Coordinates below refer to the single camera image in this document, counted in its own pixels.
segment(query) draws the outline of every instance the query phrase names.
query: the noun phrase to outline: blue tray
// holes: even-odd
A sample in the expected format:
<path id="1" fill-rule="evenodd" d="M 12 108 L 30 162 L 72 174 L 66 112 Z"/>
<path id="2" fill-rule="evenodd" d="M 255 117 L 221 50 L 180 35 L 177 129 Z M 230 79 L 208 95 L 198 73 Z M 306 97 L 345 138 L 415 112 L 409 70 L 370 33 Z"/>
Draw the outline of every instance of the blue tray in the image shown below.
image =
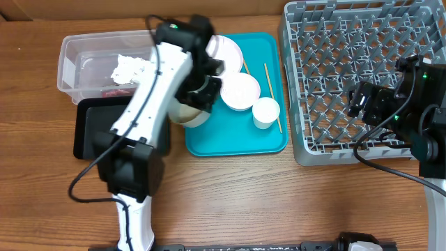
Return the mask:
<path id="1" fill-rule="evenodd" d="M 252 120 L 252 109 L 236 112 L 221 99 L 213 105 L 209 119 L 197 128 L 186 128 L 186 147 L 199 157 L 276 153 L 288 144 L 286 110 L 275 39 L 267 33 L 225 35 L 240 47 L 249 73 L 260 84 L 260 97 L 271 97 L 263 66 L 266 63 L 272 90 L 280 106 L 280 123 L 268 129 L 258 129 Z"/>

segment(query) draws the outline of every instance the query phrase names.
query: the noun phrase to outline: wooden chopstick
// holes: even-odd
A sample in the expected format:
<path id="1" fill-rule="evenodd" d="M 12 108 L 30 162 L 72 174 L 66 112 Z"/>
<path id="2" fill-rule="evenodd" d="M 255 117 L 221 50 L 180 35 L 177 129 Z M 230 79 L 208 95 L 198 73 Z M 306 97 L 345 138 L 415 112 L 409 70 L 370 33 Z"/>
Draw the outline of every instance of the wooden chopstick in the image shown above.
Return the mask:
<path id="1" fill-rule="evenodd" d="M 265 66 L 265 73 L 266 73 L 266 78 L 268 79 L 268 84 L 270 85 L 270 92 L 271 92 L 271 98 L 273 100 L 275 100 L 274 98 L 274 93 L 272 92 L 272 86 L 271 86 L 271 80 L 270 80 L 270 75 L 268 74 L 268 67 L 266 66 L 266 63 L 263 64 Z M 277 123 L 279 124 L 279 129 L 280 129 L 280 133 L 282 133 L 282 125 L 280 124 L 280 118 L 277 117 Z"/>
<path id="2" fill-rule="evenodd" d="M 248 66 L 246 65 L 245 60 L 243 60 L 243 65 L 245 66 L 246 73 L 249 74 L 249 75 L 251 75 L 251 73 L 249 73 Z"/>

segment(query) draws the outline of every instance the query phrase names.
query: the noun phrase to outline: gray dish rack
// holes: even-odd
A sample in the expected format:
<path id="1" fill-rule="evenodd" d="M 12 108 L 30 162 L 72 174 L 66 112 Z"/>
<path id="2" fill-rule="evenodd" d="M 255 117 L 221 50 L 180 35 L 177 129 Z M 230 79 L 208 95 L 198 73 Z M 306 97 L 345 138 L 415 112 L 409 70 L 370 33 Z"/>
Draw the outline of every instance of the gray dish rack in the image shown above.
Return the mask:
<path id="1" fill-rule="evenodd" d="M 400 56 L 446 63 L 446 16 L 440 0 L 299 1 L 285 5 L 280 52 L 288 81 L 295 160 L 305 166 L 358 162 L 353 146 L 371 128 L 346 115 L 348 91 L 361 81 L 395 87 Z M 378 131 L 372 138 L 385 132 Z M 393 138 L 384 143 L 403 144 Z M 407 157 L 366 141 L 366 159 Z"/>

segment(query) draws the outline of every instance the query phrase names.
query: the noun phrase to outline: wooden table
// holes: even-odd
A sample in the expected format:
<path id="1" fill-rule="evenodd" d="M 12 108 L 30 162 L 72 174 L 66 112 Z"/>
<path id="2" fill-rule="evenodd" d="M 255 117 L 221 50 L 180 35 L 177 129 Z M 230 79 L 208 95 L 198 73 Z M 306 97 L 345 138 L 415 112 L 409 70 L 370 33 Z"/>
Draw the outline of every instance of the wooden table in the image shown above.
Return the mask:
<path id="1" fill-rule="evenodd" d="M 279 17 L 212 22 L 221 33 L 277 37 Z M 66 36 L 136 29 L 144 29 L 143 20 L 0 23 L 0 250 L 86 250 L 117 241 L 115 205 L 77 204 L 67 196 L 88 163 L 72 155 L 76 106 L 57 89 L 56 74 Z M 396 241 L 400 250 L 427 249 L 421 185 L 364 165 L 301 167 L 291 136 L 279 154 L 230 158 L 195 158 L 181 127 L 173 126 L 171 136 L 153 198 L 159 243 L 285 244 L 360 231 Z M 378 162 L 417 174 L 418 161 Z M 96 170 L 76 193 L 109 195 Z"/>

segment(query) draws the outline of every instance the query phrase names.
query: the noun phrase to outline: transparent container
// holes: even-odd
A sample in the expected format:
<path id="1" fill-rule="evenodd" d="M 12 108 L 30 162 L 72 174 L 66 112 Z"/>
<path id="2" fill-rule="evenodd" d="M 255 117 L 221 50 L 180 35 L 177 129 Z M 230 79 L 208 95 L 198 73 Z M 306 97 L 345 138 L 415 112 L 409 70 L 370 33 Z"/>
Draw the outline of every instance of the transparent container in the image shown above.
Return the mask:
<path id="1" fill-rule="evenodd" d="M 57 88 L 76 105 L 85 98 L 132 95 L 136 84 L 118 85 L 111 78 L 118 55 L 149 60 L 152 46 L 147 30 L 67 36 L 59 56 Z"/>

